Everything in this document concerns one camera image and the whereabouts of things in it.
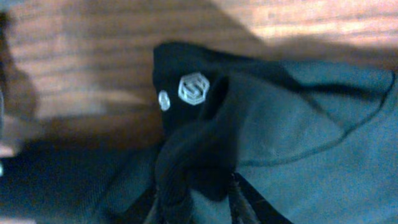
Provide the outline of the black polo shirt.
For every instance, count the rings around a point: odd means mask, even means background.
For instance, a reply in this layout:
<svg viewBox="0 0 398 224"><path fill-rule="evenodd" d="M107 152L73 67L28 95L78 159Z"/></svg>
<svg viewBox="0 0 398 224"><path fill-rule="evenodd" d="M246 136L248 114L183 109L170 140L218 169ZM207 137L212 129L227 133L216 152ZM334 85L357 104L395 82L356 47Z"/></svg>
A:
<svg viewBox="0 0 398 224"><path fill-rule="evenodd" d="M292 223L397 222L397 75L266 62L180 42L154 50L165 141L36 141L1 160L1 216L38 223L232 223L242 175Z"/></svg>

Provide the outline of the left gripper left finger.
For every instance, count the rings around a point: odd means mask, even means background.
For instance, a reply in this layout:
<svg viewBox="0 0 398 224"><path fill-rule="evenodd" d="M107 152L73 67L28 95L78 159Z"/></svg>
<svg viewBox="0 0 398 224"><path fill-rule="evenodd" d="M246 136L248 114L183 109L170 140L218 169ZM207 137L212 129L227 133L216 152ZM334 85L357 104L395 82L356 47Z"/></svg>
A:
<svg viewBox="0 0 398 224"><path fill-rule="evenodd" d="M154 203L142 224L165 224L165 218L162 213L162 206L158 193L155 193Z"/></svg>

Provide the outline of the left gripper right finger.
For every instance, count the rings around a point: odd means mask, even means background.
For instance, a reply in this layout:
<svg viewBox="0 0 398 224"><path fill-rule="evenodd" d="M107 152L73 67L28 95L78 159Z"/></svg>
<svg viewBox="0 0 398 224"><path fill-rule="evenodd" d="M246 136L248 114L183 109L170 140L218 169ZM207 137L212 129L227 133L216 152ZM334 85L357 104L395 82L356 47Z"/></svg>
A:
<svg viewBox="0 0 398 224"><path fill-rule="evenodd" d="M292 224L239 173L231 174L228 197L232 224Z"/></svg>

